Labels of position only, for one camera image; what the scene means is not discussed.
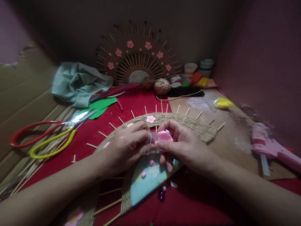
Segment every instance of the twine ball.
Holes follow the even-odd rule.
[[[155,82],[155,92],[158,95],[166,95],[170,91],[170,84],[165,78],[159,78]]]
[[[155,79],[153,77],[145,77],[142,81],[142,85],[145,89],[153,89],[155,84]]]

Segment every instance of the scissors blade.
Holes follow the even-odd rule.
[[[91,115],[93,115],[97,110],[89,110],[84,113],[81,113],[80,115],[76,116],[75,118],[71,119],[69,122],[66,122],[66,125],[68,126],[75,126],[77,123],[89,118]]]

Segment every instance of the red scissors handle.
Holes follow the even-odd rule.
[[[42,122],[37,122],[31,125],[28,125],[22,129],[20,129],[18,132],[16,132],[14,134],[14,136],[10,139],[10,145],[13,146],[14,148],[23,148],[23,147],[27,147],[30,146],[36,142],[38,142],[39,140],[41,140],[42,138],[46,137],[48,134],[52,133],[53,131],[55,131],[56,128],[64,125],[64,121],[42,121]],[[51,129],[47,130],[45,133],[43,133],[41,136],[39,136],[38,138],[26,143],[26,144],[17,144],[17,141],[19,140],[20,136],[26,132],[29,129],[35,128],[39,125],[43,125],[43,124],[57,124],[56,126],[52,127]]]

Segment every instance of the woman's right hand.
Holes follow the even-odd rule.
[[[162,123],[158,132],[166,129],[170,131],[174,142],[159,141],[156,145],[161,151],[160,164],[166,164],[169,172],[173,170],[172,154],[198,174],[205,175],[214,170],[220,158],[191,129],[173,119]]]

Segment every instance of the hand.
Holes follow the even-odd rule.
[[[116,133],[109,145],[98,152],[102,179],[117,175],[132,166],[148,151],[145,141],[150,129],[145,122],[139,121]]]
[[[179,157],[183,163],[198,174],[204,174],[215,165],[218,158],[209,150],[194,132],[179,122],[168,119],[162,123],[158,131],[169,130],[174,142],[160,141],[156,146],[161,151],[160,164],[166,164],[167,170],[172,172],[172,155]]]

